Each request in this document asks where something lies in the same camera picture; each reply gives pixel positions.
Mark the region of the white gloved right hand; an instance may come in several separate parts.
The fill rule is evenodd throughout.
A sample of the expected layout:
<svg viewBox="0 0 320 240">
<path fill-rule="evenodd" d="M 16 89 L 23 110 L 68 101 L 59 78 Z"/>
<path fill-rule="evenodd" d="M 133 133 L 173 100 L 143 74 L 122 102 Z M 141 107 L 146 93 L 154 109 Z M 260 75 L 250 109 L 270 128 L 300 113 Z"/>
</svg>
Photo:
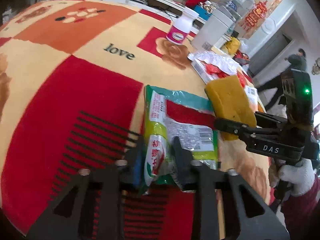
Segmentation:
<svg viewBox="0 0 320 240">
<path fill-rule="evenodd" d="M 300 197 L 310 191 L 316 180 L 310 159 L 302 159 L 300 167 L 283 165 L 277 168 L 273 161 L 268 169 L 268 178 L 272 188 L 278 186 L 280 180 L 291 183 L 291 194 L 294 197 Z"/>
</svg>

